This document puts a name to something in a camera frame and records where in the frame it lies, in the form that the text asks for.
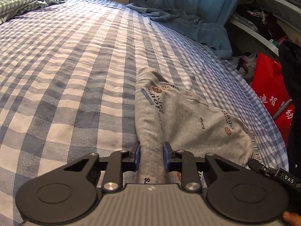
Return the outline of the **person's right hand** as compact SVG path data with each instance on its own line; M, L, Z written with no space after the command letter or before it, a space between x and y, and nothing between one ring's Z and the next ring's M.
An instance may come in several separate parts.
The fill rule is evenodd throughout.
M301 226L301 216L297 213L285 211L283 214L283 220L291 226Z

